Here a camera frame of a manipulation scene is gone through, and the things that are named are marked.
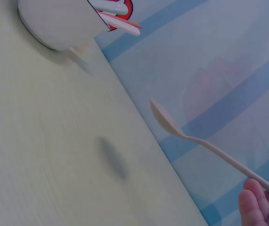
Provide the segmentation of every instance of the light blue cloth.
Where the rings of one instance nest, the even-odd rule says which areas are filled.
[[[269,181],[269,0],[135,0],[144,29],[96,38],[211,226],[240,225],[245,177],[166,133],[157,100],[188,135],[207,139]]]

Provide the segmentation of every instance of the mug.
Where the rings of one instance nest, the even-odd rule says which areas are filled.
[[[39,42],[59,51],[108,31],[107,24],[87,0],[19,0],[18,13]]]

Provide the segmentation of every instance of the blue stripe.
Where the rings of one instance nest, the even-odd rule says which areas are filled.
[[[269,159],[255,172],[269,181]],[[238,185],[221,196],[217,201],[201,210],[201,214],[209,226],[216,224],[221,221],[221,219],[224,219],[226,216],[238,209],[237,199],[239,193],[242,191],[244,181],[245,180],[242,180]]]
[[[269,61],[182,129],[189,136],[207,139],[239,116],[268,89]],[[174,136],[167,137],[159,144],[170,162],[174,162],[197,146]]]
[[[144,28],[141,30],[140,36],[123,34],[121,37],[110,43],[102,49],[105,57],[109,62],[116,59],[119,55],[130,49],[132,46],[148,37],[150,34],[163,27],[167,23],[173,21],[180,15],[190,11],[208,0],[176,0],[165,8],[154,13],[140,23]]]

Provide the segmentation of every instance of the hand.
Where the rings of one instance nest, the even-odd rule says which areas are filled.
[[[254,179],[248,179],[239,195],[242,226],[269,226],[269,193]]]

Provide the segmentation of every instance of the plastic spoon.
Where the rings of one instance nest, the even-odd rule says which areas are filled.
[[[129,21],[129,20],[125,20],[125,19],[123,19],[123,18],[119,18],[119,17],[117,17],[117,16],[113,16],[113,15],[110,15],[110,14],[107,14],[107,13],[103,13],[103,12],[98,12],[98,13],[107,15],[107,16],[109,16],[109,17],[115,18],[115,19],[120,20],[120,21],[123,21],[123,22],[125,22],[125,23],[127,23],[127,24],[130,24],[130,25],[132,25],[132,26],[135,26],[135,27],[137,27],[137,28],[143,28],[141,25],[136,24],[136,23],[134,23],[134,22],[131,22],[131,21]]]
[[[104,14],[99,14],[100,17],[105,21],[105,23],[112,25],[113,27],[119,28],[129,34],[138,36],[140,35],[140,31],[135,26],[132,26],[130,24],[127,24],[123,21],[117,20],[115,18],[109,17]]]
[[[127,6],[120,1],[107,1],[107,0],[90,0],[90,3],[95,9],[106,11],[109,13],[126,15],[128,13]]]
[[[164,128],[167,132],[180,137],[185,140],[190,140],[193,141],[194,143],[197,143],[199,145],[202,145],[203,147],[209,149],[213,153],[215,153],[217,156],[222,158],[224,161],[226,161],[228,164],[239,170],[241,173],[246,175],[248,178],[253,178],[257,180],[260,185],[266,189],[269,192],[269,182],[260,177],[258,174],[255,172],[251,171],[249,168],[246,166],[242,165],[239,163],[237,160],[233,159],[231,156],[228,154],[224,153],[222,150],[217,148],[216,146],[212,145],[211,143],[196,138],[196,137],[189,137],[184,134],[184,132],[181,130],[180,127],[177,126],[176,122],[174,119],[154,100],[150,99],[150,106],[152,113],[155,117],[155,119],[158,121],[158,123]]]

